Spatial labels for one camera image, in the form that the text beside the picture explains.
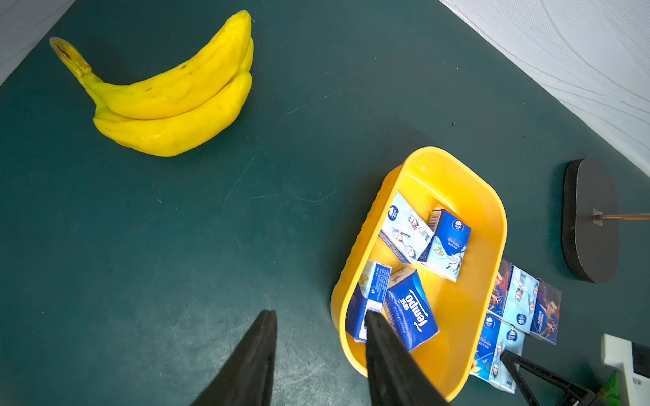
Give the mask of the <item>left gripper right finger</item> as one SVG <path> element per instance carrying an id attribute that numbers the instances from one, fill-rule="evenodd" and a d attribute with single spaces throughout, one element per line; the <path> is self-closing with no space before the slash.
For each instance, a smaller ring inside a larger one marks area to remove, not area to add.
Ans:
<path id="1" fill-rule="evenodd" d="M 367 377 L 373 405 L 448 404 L 382 314 L 370 312 L 365 322 Z"/>

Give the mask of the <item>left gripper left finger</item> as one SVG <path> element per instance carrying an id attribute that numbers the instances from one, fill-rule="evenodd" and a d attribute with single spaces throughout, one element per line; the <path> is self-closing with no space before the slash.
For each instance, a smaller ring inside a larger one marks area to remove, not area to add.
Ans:
<path id="1" fill-rule="evenodd" d="M 272 402 L 277 316 L 264 310 L 194 405 L 269 405 Z"/>

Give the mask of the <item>yellow plastic storage box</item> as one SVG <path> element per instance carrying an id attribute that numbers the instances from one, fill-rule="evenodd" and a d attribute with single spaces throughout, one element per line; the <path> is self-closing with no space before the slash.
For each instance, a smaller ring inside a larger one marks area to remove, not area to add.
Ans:
<path id="1" fill-rule="evenodd" d="M 438 324 L 412 357 L 454 399 L 470 374 L 507 231 L 501 199 L 469 167 L 436 147 L 411 153 L 384 179 L 333 289 L 333 324 L 352 367 L 367 373 L 364 343 L 345 330 L 364 267 L 407 267 L 420 280 L 423 316 Z"/>

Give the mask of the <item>blue orange tissue pack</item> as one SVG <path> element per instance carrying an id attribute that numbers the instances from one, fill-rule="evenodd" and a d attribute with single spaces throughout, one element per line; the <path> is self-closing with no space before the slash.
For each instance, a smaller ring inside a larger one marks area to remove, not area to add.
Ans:
<path id="1" fill-rule="evenodd" d="M 499 343 L 501 320 L 487 313 L 482 324 L 482 331 L 474 355 L 470 374 L 484 381 L 489 380 L 494 355 Z"/>

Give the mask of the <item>dark purple tissue pack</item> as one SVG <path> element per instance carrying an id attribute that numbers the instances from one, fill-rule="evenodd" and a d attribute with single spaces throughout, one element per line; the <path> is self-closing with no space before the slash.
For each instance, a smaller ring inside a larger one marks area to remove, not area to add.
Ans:
<path id="1" fill-rule="evenodd" d="M 530 334 L 533 338 L 557 345 L 562 292 L 542 279 L 538 282 Z"/>

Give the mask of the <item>blue white tissue pack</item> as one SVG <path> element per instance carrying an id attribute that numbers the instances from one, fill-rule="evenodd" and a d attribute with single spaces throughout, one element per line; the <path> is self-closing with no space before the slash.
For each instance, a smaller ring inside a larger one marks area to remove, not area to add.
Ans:
<path id="1" fill-rule="evenodd" d="M 472 229 L 445 209 L 432 211 L 428 227 L 433 231 L 433 239 L 428 248 L 427 260 L 421 264 L 430 272 L 455 283 Z"/>

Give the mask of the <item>blue Tempo tissue pack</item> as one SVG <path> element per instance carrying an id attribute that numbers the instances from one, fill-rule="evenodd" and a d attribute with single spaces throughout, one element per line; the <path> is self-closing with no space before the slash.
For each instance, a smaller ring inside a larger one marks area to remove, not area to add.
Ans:
<path id="1" fill-rule="evenodd" d="M 384 307 L 389 324 L 409 352 L 440 332 L 415 268 L 404 267 L 390 277 Z"/>

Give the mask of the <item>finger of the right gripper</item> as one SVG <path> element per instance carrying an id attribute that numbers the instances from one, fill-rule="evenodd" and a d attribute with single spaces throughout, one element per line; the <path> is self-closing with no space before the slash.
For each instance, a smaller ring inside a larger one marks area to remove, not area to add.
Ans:
<path id="1" fill-rule="evenodd" d="M 563 392 L 562 398 L 556 403 L 558 406 L 589 406 L 594 405 L 594 391 L 569 382 L 557 374 L 538 364 L 523 358 L 521 355 L 505 350 L 500 356 L 501 362 L 511 375 L 516 386 L 521 390 L 529 405 L 540 406 L 540 402 L 526 382 L 521 370 L 536 377 L 552 387 Z"/>

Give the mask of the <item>purple anime tissue pack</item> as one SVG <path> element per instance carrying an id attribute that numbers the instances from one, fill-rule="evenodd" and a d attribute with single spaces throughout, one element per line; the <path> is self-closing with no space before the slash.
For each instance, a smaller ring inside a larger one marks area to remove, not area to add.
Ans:
<path id="1" fill-rule="evenodd" d="M 493 292 L 490 297 L 488 312 L 501 318 L 504 314 L 508 294 L 511 286 L 513 266 L 505 259 L 502 259 L 496 274 Z"/>

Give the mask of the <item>small blue tissue pack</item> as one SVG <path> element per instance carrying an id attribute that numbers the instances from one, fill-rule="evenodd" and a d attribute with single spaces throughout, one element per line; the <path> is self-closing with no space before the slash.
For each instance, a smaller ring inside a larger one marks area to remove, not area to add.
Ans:
<path id="1" fill-rule="evenodd" d="M 391 267 L 375 261 L 368 261 L 363 268 L 345 318 L 345 331 L 355 342 L 367 341 L 366 314 L 382 312 L 391 273 Z"/>

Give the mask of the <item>light blue anime tissue pack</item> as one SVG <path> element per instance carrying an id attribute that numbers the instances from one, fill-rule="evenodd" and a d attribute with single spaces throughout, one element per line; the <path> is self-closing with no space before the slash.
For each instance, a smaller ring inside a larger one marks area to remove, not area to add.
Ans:
<path id="1" fill-rule="evenodd" d="M 433 231 L 397 192 L 385 211 L 379 237 L 404 264 L 425 262 Z"/>

